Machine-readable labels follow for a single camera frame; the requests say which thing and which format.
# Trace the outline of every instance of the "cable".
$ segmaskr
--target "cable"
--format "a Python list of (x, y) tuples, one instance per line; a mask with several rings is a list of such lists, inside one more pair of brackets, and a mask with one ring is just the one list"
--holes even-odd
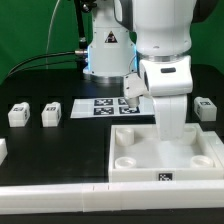
[(137, 57), (137, 56), (134, 55), (134, 56), (132, 57), (131, 61), (130, 61), (130, 64), (129, 64), (129, 67), (128, 67), (128, 70), (129, 70), (130, 73), (132, 72), (132, 71), (131, 71), (131, 65), (132, 65), (132, 63), (134, 62), (134, 60), (135, 60), (136, 57)]
[(46, 66), (46, 65), (57, 65), (57, 64), (63, 64), (63, 63), (71, 63), (71, 62), (76, 62), (76, 60), (67, 60), (67, 61), (51, 62), (51, 63), (48, 63), (48, 64), (44, 63), (44, 64), (41, 64), (41, 65), (33, 65), (33, 66), (29, 66), (29, 67), (26, 67), (26, 68), (16, 70), (16, 71), (10, 73), (10, 75), (8, 75), (6, 78), (11, 77), (12, 75), (14, 75), (17, 72), (29, 70), (29, 69), (32, 69), (32, 68), (38, 68), (38, 67), (42, 67), (42, 66)]
[(68, 51), (68, 52), (60, 52), (60, 53), (52, 53), (52, 54), (44, 54), (44, 55), (38, 55), (32, 58), (29, 58), (25, 61), (20, 62), (18, 65), (16, 65), (15, 67), (13, 67), (10, 72), (8, 73), (8, 75), (6, 76), (6, 78), (8, 76), (10, 76), (11, 73), (15, 72), (18, 68), (20, 68), (21, 66), (30, 63), (32, 61), (35, 60), (39, 60), (39, 59), (43, 59), (43, 58), (53, 58), (53, 57), (60, 57), (60, 56), (67, 56), (67, 55), (75, 55), (74, 51)]
[(50, 46), (50, 41), (51, 41), (51, 33), (52, 33), (52, 28), (53, 28), (53, 25), (54, 25), (54, 20), (55, 20), (55, 16), (57, 14), (57, 11), (58, 11), (58, 7), (61, 3), (61, 0), (58, 0), (56, 2), (56, 5), (54, 7), (54, 11), (53, 11), (53, 14), (52, 14), (52, 17), (51, 17), (51, 22), (50, 22), (50, 27), (49, 27), (49, 30), (48, 30), (48, 37), (47, 37), (47, 48), (46, 48), (46, 54), (48, 54), (48, 51), (49, 51), (49, 46)]
[(74, 0), (75, 10), (76, 10), (76, 18), (78, 23), (78, 32), (79, 32), (79, 48), (86, 49), (87, 41), (85, 37), (84, 24), (82, 19), (81, 5), (79, 0)]

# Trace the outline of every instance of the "warning label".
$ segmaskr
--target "warning label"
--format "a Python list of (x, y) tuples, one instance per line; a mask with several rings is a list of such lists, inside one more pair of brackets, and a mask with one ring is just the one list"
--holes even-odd
[(117, 43), (117, 39), (112, 31), (110, 31), (105, 43)]

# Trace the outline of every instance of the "white box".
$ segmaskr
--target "white box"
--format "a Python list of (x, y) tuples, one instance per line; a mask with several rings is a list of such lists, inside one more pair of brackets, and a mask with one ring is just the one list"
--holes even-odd
[(24, 102), (15, 104), (8, 113), (10, 127), (24, 127), (30, 117), (30, 106)]
[(43, 127), (57, 127), (61, 119), (61, 104), (57, 102), (47, 104), (41, 116)]
[(209, 98), (195, 98), (194, 112), (201, 121), (216, 121), (217, 107)]

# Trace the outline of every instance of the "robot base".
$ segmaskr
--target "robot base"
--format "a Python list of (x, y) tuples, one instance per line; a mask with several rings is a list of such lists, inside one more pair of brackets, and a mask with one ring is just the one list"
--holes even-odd
[(83, 73), (83, 79), (97, 82), (97, 83), (103, 83), (103, 84), (120, 84), (123, 83), (123, 77), (122, 76), (112, 76), (112, 77), (104, 77), (104, 76), (97, 76), (92, 74), (85, 74)]
[(109, 181), (222, 180), (224, 145), (215, 132), (186, 124), (180, 140), (161, 141), (155, 125), (112, 126)]
[(83, 79), (92, 81), (92, 82), (97, 82), (97, 83), (103, 83), (103, 84), (119, 84), (123, 83), (123, 76), (109, 76), (109, 75), (96, 75), (92, 74), (92, 72), (86, 67), (83, 70)]

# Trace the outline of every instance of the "white tray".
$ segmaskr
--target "white tray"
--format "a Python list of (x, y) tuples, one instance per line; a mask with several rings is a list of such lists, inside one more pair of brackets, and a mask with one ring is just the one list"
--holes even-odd
[[(119, 145), (117, 130), (134, 131), (134, 143)], [(223, 162), (223, 143), (215, 132), (203, 132), (198, 124), (186, 124), (184, 137), (176, 141), (160, 141), (155, 125), (112, 126), (110, 182), (220, 180)]]

